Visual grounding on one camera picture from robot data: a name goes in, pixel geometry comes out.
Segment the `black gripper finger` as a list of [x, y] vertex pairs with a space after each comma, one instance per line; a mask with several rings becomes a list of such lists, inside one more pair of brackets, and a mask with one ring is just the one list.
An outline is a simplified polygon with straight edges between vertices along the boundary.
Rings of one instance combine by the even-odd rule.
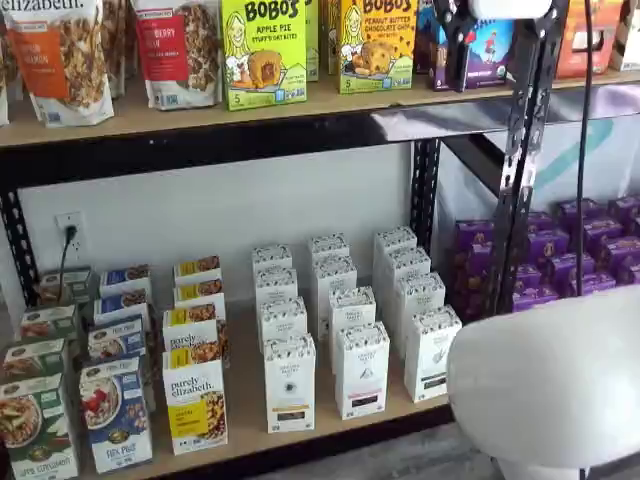
[[436, 17], [447, 39], [446, 83], [457, 92], [466, 90], [469, 45], [473, 15], [467, 1], [435, 0]]

